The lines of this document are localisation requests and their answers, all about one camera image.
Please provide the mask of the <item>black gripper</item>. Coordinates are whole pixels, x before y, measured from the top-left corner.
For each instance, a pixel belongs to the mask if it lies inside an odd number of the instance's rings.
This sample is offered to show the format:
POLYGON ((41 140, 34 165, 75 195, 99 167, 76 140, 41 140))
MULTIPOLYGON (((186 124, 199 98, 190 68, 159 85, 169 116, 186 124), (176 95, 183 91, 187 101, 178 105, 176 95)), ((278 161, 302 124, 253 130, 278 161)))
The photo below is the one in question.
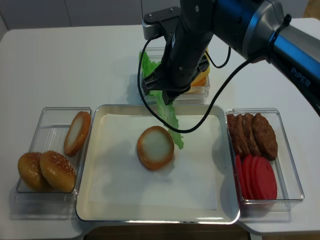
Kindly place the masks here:
POLYGON ((169 105, 188 92, 209 42, 209 31, 193 31, 185 18, 180 17, 170 41, 166 43, 160 65, 144 78, 142 93, 147 96, 151 91, 162 91, 163 102, 169 105))

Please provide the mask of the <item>blue and black robot arm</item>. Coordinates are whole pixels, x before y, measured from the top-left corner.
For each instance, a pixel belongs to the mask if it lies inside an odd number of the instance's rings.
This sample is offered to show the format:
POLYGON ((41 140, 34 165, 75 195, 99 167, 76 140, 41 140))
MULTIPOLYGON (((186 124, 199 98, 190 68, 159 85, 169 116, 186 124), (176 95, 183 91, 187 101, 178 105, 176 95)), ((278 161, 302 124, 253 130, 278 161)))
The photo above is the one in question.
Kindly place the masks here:
POLYGON ((208 68, 213 36, 247 60, 266 60, 282 72, 315 111, 320 109, 320 41, 291 25, 277 0, 182 0, 143 17, 146 40, 164 37, 161 64, 141 83, 145 94, 163 91, 170 104, 208 68))

